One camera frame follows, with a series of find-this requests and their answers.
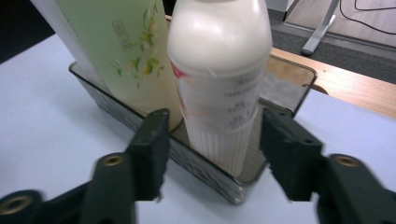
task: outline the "gray carpet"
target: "gray carpet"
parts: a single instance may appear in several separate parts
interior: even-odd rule
[[[274,47],[300,54],[312,32],[284,25],[282,13],[270,10],[269,14]],[[396,52],[392,49],[325,36],[310,58],[396,84]]]

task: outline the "floor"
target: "floor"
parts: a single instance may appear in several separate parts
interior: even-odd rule
[[[327,13],[332,0],[304,0],[300,1],[292,10],[286,23],[302,28],[316,29]],[[392,7],[392,9],[363,11],[362,9],[375,9]],[[394,0],[341,0],[334,11],[334,21],[329,28],[329,34],[340,35],[346,38],[355,38],[360,41],[373,43],[377,46],[394,48],[396,50],[396,2]]]
[[[286,25],[282,12],[269,10],[269,16],[274,47],[301,54],[301,49],[313,32]],[[396,84],[395,49],[381,48],[356,39],[326,34],[310,58]]]

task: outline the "bottle label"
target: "bottle label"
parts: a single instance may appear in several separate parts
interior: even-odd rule
[[[256,116],[264,67],[237,77],[190,76],[172,64],[185,120],[208,132],[234,133]]]

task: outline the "table surface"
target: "table surface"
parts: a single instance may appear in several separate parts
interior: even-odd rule
[[[123,151],[131,140],[134,133],[67,71],[73,61],[54,35],[0,65],[0,197],[40,189],[51,199],[88,181],[98,158]],[[325,144],[325,155],[355,156],[396,190],[395,119],[311,91],[296,120]],[[160,203],[137,203],[139,223],[317,222],[317,197],[288,202],[268,169],[238,206],[172,161],[164,178]]]
[[[314,61],[281,49],[272,54],[314,68],[315,84],[330,96],[396,119],[396,85]]]

